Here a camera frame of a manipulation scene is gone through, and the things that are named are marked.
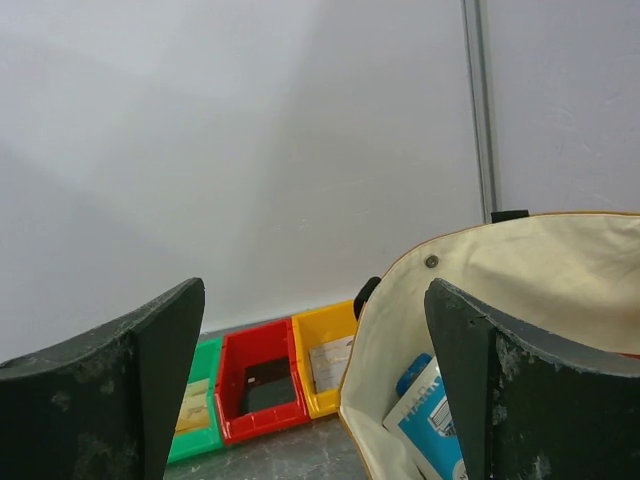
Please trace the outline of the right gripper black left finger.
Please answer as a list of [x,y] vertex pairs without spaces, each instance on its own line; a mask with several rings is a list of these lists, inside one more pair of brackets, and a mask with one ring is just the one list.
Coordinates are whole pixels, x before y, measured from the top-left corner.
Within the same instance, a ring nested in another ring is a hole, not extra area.
[[2,478],[162,478],[204,307],[204,282],[191,278],[2,363]]

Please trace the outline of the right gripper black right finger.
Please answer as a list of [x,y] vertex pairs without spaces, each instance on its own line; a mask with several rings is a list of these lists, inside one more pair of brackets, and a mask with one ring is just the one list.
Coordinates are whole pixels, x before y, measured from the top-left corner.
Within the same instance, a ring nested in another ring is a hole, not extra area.
[[426,323],[472,479],[636,479],[639,362],[437,278]]

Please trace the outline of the gold cards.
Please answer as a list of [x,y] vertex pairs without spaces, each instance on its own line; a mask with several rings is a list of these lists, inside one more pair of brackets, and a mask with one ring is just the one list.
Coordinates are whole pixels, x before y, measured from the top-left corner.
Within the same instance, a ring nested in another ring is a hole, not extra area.
[[187,385],[175,427],[176,436],[201,430],[210,425],[208,387],[207,379]]

